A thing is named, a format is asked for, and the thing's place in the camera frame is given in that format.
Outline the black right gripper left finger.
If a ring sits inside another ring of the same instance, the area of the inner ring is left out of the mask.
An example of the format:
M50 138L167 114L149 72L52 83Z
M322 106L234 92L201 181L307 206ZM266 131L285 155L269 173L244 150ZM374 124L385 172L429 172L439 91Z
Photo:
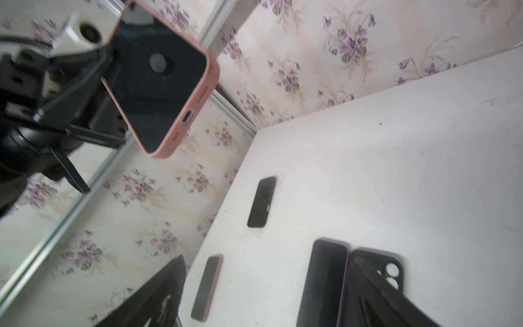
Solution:
M186 277L185 260L179 255L97 325L177 326Z

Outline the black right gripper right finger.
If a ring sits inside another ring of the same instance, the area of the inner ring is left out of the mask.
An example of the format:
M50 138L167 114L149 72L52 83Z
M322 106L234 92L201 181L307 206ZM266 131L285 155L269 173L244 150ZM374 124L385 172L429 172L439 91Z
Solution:
M362 257L347 267L341 326L436 326Z

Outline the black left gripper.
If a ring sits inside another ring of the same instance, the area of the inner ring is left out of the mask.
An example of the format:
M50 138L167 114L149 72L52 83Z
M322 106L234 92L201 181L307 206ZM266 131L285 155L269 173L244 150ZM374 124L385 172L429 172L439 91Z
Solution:
M106 88L116 72L111 46L45 57L1 55L1 122L118 149L127 124Z

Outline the black phone case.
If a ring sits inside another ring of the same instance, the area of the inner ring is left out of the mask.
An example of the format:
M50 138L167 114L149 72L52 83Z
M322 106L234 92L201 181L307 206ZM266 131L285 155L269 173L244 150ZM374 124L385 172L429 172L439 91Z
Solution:
M403 293L404 269L401 262L393 256L388 256L385 252L369 251L357 249L352 252L349 262L355 258L362 258L370 264L379 275L381 275L396 290ZM349 285L351 279L346 283L346 293L343 309L343 322L341 326L361 326L355 310L355 297L351 294Z

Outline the black phone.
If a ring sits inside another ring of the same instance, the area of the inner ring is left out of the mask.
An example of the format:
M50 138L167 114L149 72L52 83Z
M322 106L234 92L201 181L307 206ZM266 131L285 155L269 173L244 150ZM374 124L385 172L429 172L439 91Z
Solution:
M263 228L265 226L276 188L276 182L277 178L275 176L264 178L259 182L247 221L249 228Z

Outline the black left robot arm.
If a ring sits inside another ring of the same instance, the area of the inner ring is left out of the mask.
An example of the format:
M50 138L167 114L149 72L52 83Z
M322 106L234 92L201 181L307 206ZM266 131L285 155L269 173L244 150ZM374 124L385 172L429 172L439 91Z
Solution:
M127 124L106 90L115 73L111 46L45 57L32 50L1 56L1 215L40 173L91 191L69 159L84 143L119 149Z

